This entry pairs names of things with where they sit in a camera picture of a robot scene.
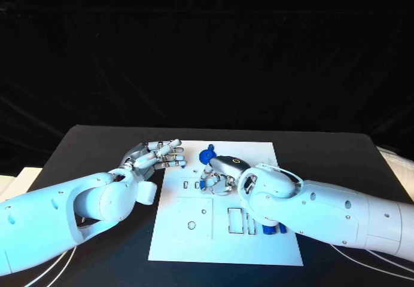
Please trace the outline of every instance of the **black table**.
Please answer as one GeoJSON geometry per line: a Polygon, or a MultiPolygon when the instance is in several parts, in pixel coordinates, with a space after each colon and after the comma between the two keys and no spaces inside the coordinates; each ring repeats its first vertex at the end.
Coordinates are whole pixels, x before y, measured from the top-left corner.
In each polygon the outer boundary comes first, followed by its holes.
{"type": "MultiPolygon", "coordinates": [[[[350,133],[76,126],[68,132],[30,190],[109,171],[137,143],[174,138],[272,142],[280,167],[303,179],[412,203],[369,137],[350,133]]],[[[158,186],[154,204],[137,203],[128,218],[78,247],[53,286],[412,286],[412,281],[359,266],[326,243],[301,235],[297,235],[297,242],[303,267],[148,261],[163,174],[157,171],[151,177],[158,186]]],[[[342,250],[366,264],[414,277],[366,251],[342,250]]],[[[68,257],[39,281],[39,286],[52,281],[68,257]]],[[[389,258],[414,268],[411,262],[389,258]]],[[[52,262],[0,277],[0,286],[23,286],[52,262]]]]}

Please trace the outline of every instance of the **black background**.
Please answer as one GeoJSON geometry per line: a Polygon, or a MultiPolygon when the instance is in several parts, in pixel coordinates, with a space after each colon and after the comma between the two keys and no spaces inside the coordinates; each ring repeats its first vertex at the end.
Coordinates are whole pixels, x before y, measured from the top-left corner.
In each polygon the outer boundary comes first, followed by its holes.
{"type": "Polygon", "coordinates": [[[274,2],[1,0],[0,172],[76,124],[365,133],[414,158],[408,6],[274,2]]]}
{"type": "MultiPolygon", "coordinates": [[[[412,203],[369,137],[347,133],[76,126],[66,134],[30,190],[111,170],[138,142],[174,137],[182,140],[272,142],[280,167],[303,179],[412,203]]],[[[303,267],[148,261],[161,179],[163,170],[158,170],[150,179],[157,184],[154,204],[137,203],[125,220],[79,245],[56,286],[412,286],[407,279],[359,266],[326,243],[300,234],[303,267]]],[[[411,272],[381,261],[365,250],[340,250],[368,265],[412,277],[411,272]]],[[[412,262],[392,256],[388,258],[414,268],[412,262]]],[[[66,260],[68,255],[39,281],[39,286],[52,281],[66,260]]],[[[0,286],[23,286],[52,262],[1,276],[0,286]]]]}

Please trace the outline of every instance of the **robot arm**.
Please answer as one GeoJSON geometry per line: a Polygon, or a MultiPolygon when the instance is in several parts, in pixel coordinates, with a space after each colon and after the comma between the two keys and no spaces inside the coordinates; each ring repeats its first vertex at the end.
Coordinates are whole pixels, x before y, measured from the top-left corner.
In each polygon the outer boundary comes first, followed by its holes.
{"type": "Polygon", "coordinates": [[[156,169],[183,166],[182,142],[150,142],[125,154],[121,166],[31,191],[0,203],[0,276],[56,257],[128,216],[135,201],[151,204],[156,169]],[[75,214],[86,220],[76,224],[75,214]]]}
{"type": "Polygon", "coordinates": [[[281,222],[295,233],[321,242],[414,261],[414,205],[337,185],[303,181],[295,175],[294,183],[278,167],[264,163],[249,167],[232,157],[212,158],[206,170],[225,178],[226,188],[236,188],[241,206],[262,225],[281,222]]]}

